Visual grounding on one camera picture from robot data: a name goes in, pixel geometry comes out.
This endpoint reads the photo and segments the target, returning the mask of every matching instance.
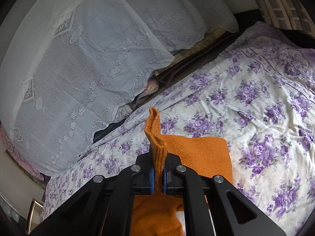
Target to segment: metal bolt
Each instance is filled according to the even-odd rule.
[[[95,183],[100,183],[100,182],[103,181],[103,177],[102,177],[101,175],[97,175],[97,176],[95,176],[95,177],[93,178],[93,181],[94,181]]]
[[[133,165],[131,167],[131,170],[134,171],[134,172],[138,172],[139,170],[141,170],[141,167],[139,165]]]
[[[179,172],[185,172],[187,168],[184,165],[178,165],[176,169]]]
[[[217,183],[222,183],[224,181],[224,178],[220,175],[215,176],[215,181]]]

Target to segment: pink fabric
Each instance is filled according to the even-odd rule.
[[[44,181],[43,175],[41,173],[33,168],[32,165],[30,165],[23,156],[20,155],[18,150],[14,147],[14,145],[9,140],[7,133],[4,131],[4,128],[0,126],[0,138],[2,139],[4,146],[7,148],[7,151],[10,153],[10,155],[13,157],[13,159],[28,173],[30,173],[32,176],[36,177],[39,180]]]

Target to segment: floral bedsheet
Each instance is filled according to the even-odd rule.
[[[51,179],[42,219],[94,175],[114,176],[147,152],[143,129],[148,108],[155,106],[163,134],[225,138],[235,187],[287,236],[295,235],[315,206],[314,80],[315,50],[257,22]]]

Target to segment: mattress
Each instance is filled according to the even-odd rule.
[[[38,0],[0,67],[4,129],[34,168],[65,171],[171,51],[218,27],[238,28],[222,0]]]
[[[149,107],[156,107],[162,134],[226,139],[234,186],[287,236],[295,235],[315,206],[314,76],[313,49],[299,48],[257,22],[52,178],[41,219],[94,175],[117,175],[148,152],[143,129]],[[178,217],[184,224],[183,213]]]

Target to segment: plaid curtain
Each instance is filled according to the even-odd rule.
[[[255,0],[264,21],[282,29],[300,30],[315,37],[315,25],[299,0]]]

